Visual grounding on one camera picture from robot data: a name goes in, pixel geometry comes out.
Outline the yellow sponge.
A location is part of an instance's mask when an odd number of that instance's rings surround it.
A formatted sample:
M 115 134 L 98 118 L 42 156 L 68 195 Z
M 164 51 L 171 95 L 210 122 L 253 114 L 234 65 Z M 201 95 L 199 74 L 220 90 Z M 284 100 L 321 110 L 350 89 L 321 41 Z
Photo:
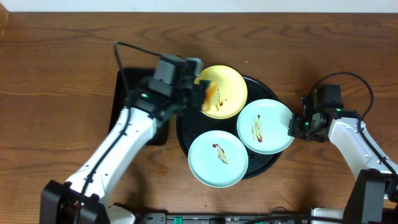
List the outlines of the yellow sponge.
M 211 98 L 218 89 L 217 82 L 201 80 L 200 84 L 205 87 L 205 97 L 201 106 L 202 111 L 209 111 L 211 107 Z

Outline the yellow plate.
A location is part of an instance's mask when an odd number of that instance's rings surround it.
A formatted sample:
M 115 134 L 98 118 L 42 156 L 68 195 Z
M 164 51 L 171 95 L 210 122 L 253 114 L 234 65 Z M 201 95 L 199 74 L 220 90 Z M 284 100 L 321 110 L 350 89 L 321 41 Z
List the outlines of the yellow plate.
M 218 86 L 210 98 L 210 108 L 203 114 L 214 119 L 231 118 L 244 107 L 248 88 L 243 76 L 231 67 L 214 65 L 204 69 L 195 84 L 200 80 L 209 80 Z

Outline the light green plate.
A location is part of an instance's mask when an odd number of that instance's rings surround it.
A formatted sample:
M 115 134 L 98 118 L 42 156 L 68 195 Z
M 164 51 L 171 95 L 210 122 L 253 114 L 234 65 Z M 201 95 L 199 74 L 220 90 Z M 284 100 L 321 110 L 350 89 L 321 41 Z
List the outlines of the light green plate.
M 291 117 L 291 110 L 277 100 L 256 100 L 240 112 L 237 133 L 248 149 L 259 154 L 276 154 L 294 140 L 288 135 Z
M 237 184 L 248 169 L 244 144 L 226 131 L 208 131 L 197 137 L 188 150 L 188 164 L 203 184 L 226 188 Z

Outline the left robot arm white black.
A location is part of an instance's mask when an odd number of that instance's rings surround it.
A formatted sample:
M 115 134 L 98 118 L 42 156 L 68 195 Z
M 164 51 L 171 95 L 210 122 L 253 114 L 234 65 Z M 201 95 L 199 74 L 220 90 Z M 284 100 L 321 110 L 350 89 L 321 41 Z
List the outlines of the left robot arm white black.
M 143 79 L 94 154 L 65 183 L 43 189 L 40 223 L 135 223 L 136 215 L 109 200 L 137 153 L 173 114 L 210 106 L 217 85 L 205 80 L 168 84 Z

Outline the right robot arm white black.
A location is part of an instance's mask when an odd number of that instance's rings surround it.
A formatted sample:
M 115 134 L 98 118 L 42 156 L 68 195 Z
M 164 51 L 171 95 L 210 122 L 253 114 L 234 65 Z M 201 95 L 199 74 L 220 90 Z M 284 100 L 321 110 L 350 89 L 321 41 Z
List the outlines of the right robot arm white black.
M 385 200 L 397 202 L 397 164 L 377 145 L 355 111 L 293 114 L 288 134 L 309 141 L 330 141 L 356 179 L 345 208 L 314 208 L 312 223 L 397 223 L 397 209 L 384 208 Z

